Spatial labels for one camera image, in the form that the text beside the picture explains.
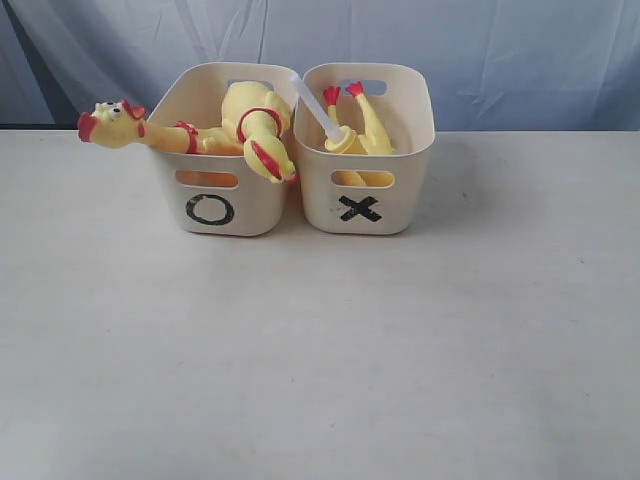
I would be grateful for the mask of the cream bin with O mark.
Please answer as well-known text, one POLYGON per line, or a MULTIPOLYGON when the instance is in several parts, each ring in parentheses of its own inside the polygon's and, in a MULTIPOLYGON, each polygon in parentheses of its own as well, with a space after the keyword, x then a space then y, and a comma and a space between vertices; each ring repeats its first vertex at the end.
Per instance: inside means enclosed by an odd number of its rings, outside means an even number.
MULTIPOLYGON (((222 128, 221 104, 228 87, 246 80, 274 89, 291 106, 293 115, 298 99, 290 83, 293 73, 269 64, 200 64, 178 77, 146 119, 167 127, 184 121, 199 129, 222 128)), ((289 153, 288 131, 282 140, 289 153)), ((257 236, 279 222, 287 188, 293 183, 274 184, 257 175, 243 154, 194 155, 149 148, 169 209, 184 230, 257 236)))

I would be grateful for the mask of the cream bin with X mark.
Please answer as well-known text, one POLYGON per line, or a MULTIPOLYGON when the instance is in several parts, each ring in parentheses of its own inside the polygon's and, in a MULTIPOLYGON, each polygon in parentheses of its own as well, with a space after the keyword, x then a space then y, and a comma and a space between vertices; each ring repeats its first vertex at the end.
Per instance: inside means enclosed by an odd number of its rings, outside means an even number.
POLYGON ((299 76, 322 107, 323 90, 340 86, 339 120, 359 133, 364 132, 364 122, 346 87, 350 81, 362 81, 394 150, 380 156, 328 153, 323 130, 298 100, 293 134, 306 219, 330 233, 390 235, 406 229, 417 206, 435 139, 424 76, 410 67, 388 63, 327 63, 299 76), (384 188, 339 186, 336 175, 342 169, 387 171, 394 181, 384 188))

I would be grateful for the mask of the yellow rubber chicken front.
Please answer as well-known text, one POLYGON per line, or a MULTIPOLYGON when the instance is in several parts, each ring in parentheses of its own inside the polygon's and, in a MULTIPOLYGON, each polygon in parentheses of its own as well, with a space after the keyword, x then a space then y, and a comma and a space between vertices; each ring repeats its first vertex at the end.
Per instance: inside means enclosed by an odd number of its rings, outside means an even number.
POLYGON ((221 104, 223 130, 240 144, 247 166, 274 184, 298 179, 282 140, 291 117, 291 106, 274 89, 258 81, 232 83, 221 104))

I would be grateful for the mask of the white backdrop curtain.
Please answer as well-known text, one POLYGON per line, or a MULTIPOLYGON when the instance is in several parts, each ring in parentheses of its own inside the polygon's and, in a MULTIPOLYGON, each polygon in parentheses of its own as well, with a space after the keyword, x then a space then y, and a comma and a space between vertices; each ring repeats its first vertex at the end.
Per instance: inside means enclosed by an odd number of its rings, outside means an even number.
POLYGON ((5 1, 1 121, 152 107, 186 69, 384 62, 427 79, 442 130, 635 130, 635 1, 5 1))

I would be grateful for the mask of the yellow rubber chicken with head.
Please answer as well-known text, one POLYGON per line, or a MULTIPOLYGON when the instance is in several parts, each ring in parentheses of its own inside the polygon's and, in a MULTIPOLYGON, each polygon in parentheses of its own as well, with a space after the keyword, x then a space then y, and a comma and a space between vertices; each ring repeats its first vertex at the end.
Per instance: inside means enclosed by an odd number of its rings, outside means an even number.
POLYGON ((81 141, 110 149, 141 143, 159 151, 194 155, 240 156, 242 144, 222 128, 199 129, 179 121, 160 126, 145 118, 147 109, 126 99, 98 102, 94 110, 83 112, 77 122, 81 141))

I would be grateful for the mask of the headless yellow rubber chicken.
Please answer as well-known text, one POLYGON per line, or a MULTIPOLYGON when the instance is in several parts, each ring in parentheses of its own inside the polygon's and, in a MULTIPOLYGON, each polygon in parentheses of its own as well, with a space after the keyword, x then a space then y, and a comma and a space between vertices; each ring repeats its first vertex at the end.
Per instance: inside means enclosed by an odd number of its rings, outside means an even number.
MULTIPOLYGON (((383 126, 374 107, 365 95, 362 81, 350 81, 346 91, 358 105, 364 122, 364 132, 341 123, 337 104, 342 92, 340 86, 329 86, 323 90, 325 107, 322 107, 302 78, 294 73, 290 83, 299 100, 309 110, 325 135, 324 148, 328 153, 339 155, 380 156, 393 153, 387 129, 383 126)), ((394 176, 387 171, 342 169, 337 172, 339 186, 384 188, 393 184, 394 176)))

